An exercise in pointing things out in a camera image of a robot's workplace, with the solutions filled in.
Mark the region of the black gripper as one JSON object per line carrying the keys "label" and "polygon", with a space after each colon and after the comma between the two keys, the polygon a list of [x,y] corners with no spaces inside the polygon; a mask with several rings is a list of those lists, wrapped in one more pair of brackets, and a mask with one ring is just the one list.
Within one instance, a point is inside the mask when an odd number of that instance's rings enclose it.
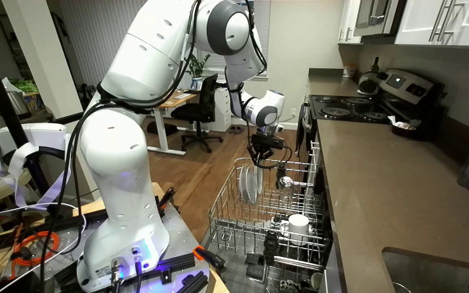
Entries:
{"label": "black gripper", "polygon": [[270,157],[274,149],[281,149],[283,146],[284,141],[281,138],[255,131],[250,134],[247,149],[252,159],[260,160]]}

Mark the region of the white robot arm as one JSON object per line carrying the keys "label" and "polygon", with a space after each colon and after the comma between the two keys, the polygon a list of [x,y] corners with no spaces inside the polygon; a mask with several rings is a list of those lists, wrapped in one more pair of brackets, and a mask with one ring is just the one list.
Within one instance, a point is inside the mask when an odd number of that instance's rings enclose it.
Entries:
{"label": "white robot arm", "polygon": [[260,160],[281,144],[273,130],[283,95],[243,90],[245,79],[266,69],[250,7],[235,0],[146,0],[81,120],[81,152],[107,213],[77,260],[76,279],[84,291],[154,270],[169,245],[139,121],[172,94],[193,50],[224,58],[230,112],[257,128],[250,154]]}

